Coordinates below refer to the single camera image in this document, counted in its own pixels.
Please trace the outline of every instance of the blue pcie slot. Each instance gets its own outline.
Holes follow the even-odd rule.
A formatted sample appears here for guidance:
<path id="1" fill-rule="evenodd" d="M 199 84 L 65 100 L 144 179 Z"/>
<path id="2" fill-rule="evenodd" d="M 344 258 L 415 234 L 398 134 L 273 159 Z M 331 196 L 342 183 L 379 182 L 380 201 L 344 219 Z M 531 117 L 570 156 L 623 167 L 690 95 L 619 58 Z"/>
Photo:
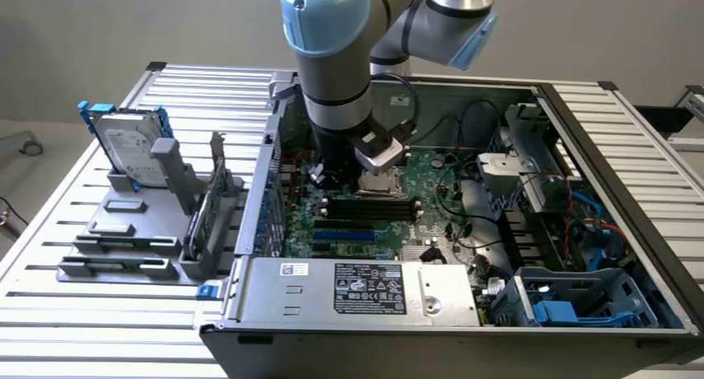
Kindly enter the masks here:
<path id="1" fill-rule="evenodd" d="M 375 241 L 374 232 L 313 231 L 313 241 Z"/>

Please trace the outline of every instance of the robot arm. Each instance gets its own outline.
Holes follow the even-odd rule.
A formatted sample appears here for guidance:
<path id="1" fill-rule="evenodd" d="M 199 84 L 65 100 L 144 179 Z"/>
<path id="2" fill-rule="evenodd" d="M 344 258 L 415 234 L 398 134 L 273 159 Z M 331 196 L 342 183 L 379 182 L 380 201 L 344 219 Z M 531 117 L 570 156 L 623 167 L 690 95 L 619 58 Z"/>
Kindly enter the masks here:
<path id="1" fill-rule="evenodd" d="M 402 156 L 414 123 L 388 132 L 374 120 L 370 59 L 375 71 L 394 70 L 408 55 L 467 68 L 495 21 L 491 0 L 280 0 L 280 5 L 321 154 L 311 179 L 331 180 L 352 167 L 352 156 L 376 174 Z"/>

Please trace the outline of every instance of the power supply label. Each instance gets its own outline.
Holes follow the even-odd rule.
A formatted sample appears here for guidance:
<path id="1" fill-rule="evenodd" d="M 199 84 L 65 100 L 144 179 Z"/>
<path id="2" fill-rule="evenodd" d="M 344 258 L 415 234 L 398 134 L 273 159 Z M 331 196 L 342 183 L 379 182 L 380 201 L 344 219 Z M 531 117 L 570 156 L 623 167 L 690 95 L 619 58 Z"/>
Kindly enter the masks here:
<path id="1" fill-rule="evenodd" d="M 333 310 L 342 315 L 404 315 L 400 265 L 335 264 Z"/>

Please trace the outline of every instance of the green circuit board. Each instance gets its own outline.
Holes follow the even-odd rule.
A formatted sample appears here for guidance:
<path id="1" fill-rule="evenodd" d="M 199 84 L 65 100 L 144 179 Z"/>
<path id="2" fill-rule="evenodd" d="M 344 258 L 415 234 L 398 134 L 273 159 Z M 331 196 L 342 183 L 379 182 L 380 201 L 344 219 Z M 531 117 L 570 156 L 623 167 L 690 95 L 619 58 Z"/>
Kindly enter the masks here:
<path id="1" fill-rule="evenodd" d="M 311 258 L 317 255 L 335 255 L 351 257 L 374 257 L 378 260 L 392 260 L 403 246 L 422 246 L 424 240 L 438 237 L 439 243 L 450 243 L 444 238 L 444 226 L 451 221 L 451 216 L 436 205 L 435 188 L 444 167 L 435 169 L 431 166 L 432 159 L 444 159 L 444 155 L 430 150 L 412 150 L 406 166 L 398 166 L 400 171 L 402 192 L 408 199 L 420 201 L 423 215 L 414 222 L 375 221 L 374 232 L 376 241 L 325 241 L 329 243 L 329 251 L 325 253 L 312 250 L 315 220 L 324 219 L 320 215 L 321 199 L 346 198 L 354 199 L 348 188 L 342 191 L 319 190 L 307 184 L 307 196 L 297 199 L 299 204 L 291 204 L 287 213 L 287 237 L 284 256 L 296 258 Z M 303 162 L 296 172 L 296 185 L 304 185 L 307 170 L 312 163 Z M 452 210 L 460 210 L 460 202 L 451 200 L 451 187 L 454 174 L 444 175 L 442 184 L 450 188 L 450 193 L 443 200 L 444 205 Z"/>

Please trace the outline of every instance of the motherboard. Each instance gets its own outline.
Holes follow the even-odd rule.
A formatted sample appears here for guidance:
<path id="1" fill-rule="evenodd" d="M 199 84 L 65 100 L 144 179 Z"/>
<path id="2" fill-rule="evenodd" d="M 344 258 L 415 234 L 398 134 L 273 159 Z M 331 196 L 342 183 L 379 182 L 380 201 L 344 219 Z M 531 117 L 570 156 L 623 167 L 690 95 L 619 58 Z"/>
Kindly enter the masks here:
<path id="1" fill-rule="evenodd" d="M 452 154 L 411 150 L 380 176 L 362 172 L 355 185 L 335 191 L 307 183 L 315 164 L 309 158 L 297 161 L 288 186 L 284 256 L 416 260 L 436 247 L 451 263 L 463 263 L 471 252 L 452 250 L 463 223 L 438 205 L 443 199 L 448 209 L 462 210 L 458 176 L 444 172 L 455 160 Z"/>

